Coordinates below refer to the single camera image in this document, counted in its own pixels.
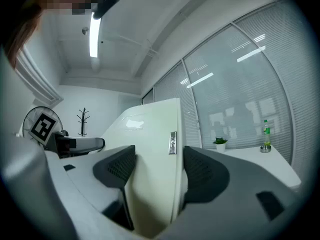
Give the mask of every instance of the white desk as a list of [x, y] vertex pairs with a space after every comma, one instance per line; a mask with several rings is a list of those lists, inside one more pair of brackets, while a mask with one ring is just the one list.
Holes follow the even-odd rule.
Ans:
[[296, 172], [273, 146], [271, 146], [271, 151], [269, 153], [261, 153], [260, 147], [257, 146], [250, 148], [226, 149], [224, 154], [247, 160], [263, 167], [278, 180], [293, 190], [297, 189], [301, 184], [301, 180]]

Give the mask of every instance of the white pot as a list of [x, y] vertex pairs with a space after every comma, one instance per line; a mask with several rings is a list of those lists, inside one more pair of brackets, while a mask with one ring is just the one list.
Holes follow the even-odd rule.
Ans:
[[218, 151], [219, 153], [224, 153], [226, 151], [226, 144], [216, 144], [216, 151]]

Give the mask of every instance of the ceiling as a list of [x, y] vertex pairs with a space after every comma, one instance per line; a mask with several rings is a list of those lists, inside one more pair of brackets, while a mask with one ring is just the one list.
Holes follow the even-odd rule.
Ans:
[[204, 1], [120, 0], [101, 20], [98, 72], [92, 70], [89, 35], [82, 34], [83, 27], [90, 28], [91, 12], [85, 15], [71, 15], [70, 11], [55, 13], [51, 16], [50, 31], [56, 36], [56, 49], [68, 73], [69, 80], [65, 80], [65, 84], [74, 82], [74, 85], [83, 86], [88, 78], [91, 82], [97, 78], [99, 88], [104, 88], [101, 79], [108, 80], [109, 86], [112, 80], [123, 80], [125, 85], [131, 81], [136, 87], [129, 92], [139, 94], [140, 76], [158, 55], [160, 45]]

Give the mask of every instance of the potted plant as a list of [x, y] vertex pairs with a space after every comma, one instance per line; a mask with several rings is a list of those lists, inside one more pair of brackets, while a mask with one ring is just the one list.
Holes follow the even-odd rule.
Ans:
[[226, 150], [226, 143], [227, 143], [227, 139], [224, 139], [223, 137], [221, 138], [215, 138], [215, 142], [214, 144], [216, 144], [216, 151], [220, 152], [220, 153], [224, 153]]

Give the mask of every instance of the ceiling beam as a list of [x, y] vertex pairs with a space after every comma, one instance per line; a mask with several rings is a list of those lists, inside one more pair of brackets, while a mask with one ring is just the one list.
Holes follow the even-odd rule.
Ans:
[[131, 75], [137, 76], [138, 70], [149, 54], [149, 50], [152, 49], [153, 44], [160, 36], [166, 26], [174, 19], [174, 17], [180, 14], [182, 8], [184, 8], [191, 0], [174, 0], [171, 6], [168, 6], [164, 13], [159, 17], [158, 21], [154, 24], [153, 28], [148, 32], [146, 39], [143, 41], [140, 51], [134, 58]]

